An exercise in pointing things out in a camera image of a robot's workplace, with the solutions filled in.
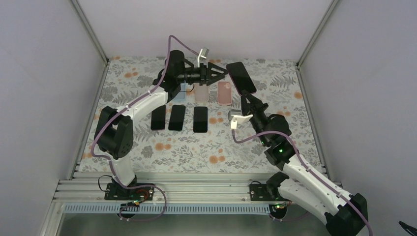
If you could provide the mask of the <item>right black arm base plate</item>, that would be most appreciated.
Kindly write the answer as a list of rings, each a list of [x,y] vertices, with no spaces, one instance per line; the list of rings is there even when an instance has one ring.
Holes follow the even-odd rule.
[[[278,190],[270,190],[268,185],[265,183],[261,183],[259,181],[252,181],[249,184],[249,194],[250,200],[254,202],[279,202],[279,201],[287,201],[290,200],[283,198],[279,193]]]

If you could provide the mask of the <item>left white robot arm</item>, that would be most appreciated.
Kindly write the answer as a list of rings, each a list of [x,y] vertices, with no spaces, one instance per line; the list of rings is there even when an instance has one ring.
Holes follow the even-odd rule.
[[[133,146],[133,126],[155,109],[169,103],[180,92],[180,85],[210,86],[227,75],[227,70],[214,63],[193,63],[180,50],[169,52],[164,68],[153,81],[154,88],[118,108],[106,106],[97,123],[91,154],[108,160],[117,192],[124,199],[136,195],[136,175],[127,154]],[[95,147],[103,153],[95,154]]]

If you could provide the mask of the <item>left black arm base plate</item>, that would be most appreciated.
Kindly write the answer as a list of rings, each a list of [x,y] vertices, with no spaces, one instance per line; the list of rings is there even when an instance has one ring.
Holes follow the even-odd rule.
[[[135,189],[122,188],[117,183],[108,183],[104,199],[107,201],[151,201],[155,191],[154,184],[136,184]]]

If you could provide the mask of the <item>light blue phone case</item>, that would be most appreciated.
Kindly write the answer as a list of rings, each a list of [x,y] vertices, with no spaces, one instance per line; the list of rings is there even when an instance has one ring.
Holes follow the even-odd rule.
[[[185,97],[186,97],[186,84],[182,83],[180,85],[180,91],[176,95],[175,100],[183,101],[185,99]]]

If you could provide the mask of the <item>black smartphone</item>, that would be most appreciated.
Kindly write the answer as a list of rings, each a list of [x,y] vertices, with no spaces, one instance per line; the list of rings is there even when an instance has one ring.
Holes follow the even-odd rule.
[[[168,129],[171,131],[181,131],[183,129],[186,107],[183,105],[173,105],[169,120]]]
[[[257,89],[242,62],[229,63],[226,65],[226,69],[239,95],[243,95],[244,92],[248,92],[249,94],[257,92]]]
[[[166,122],[166,105],[156,108],[151,113],[150,129],[154,131],[164,130]]]
[[[193,132],[207,133],[208,131],[208,108],[198,106],[194,108]]]

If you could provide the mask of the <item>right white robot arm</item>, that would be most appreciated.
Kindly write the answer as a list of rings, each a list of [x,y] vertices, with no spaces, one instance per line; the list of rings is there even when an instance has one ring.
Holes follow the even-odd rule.
[[[270,164],[279,171],[267,181],[266,193],[272,200],[281,197],[307,210],[320,219],[332,236],[374,235],[368,220],[367,201],[351,194],[317,171],[299,152],[290,138],[288,122],[282,115],[265,115],[267,103],[244,91],[241,110],[255,135],[242,143],[259,138],[267,149]]]

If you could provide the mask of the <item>pink phone case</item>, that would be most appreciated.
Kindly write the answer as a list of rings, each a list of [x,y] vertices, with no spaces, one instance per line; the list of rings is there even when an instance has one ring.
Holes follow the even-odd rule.
[[[220,105],[231,105],[232,90],[230,82],[219,82],[217,85],[217,102]]]

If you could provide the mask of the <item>beige phone case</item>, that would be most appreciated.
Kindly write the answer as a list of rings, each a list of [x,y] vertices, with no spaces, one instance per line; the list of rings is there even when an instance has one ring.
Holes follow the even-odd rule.
[[[209,88],[207,85],[195,85],[195,102],[206,103],[209,101]]]

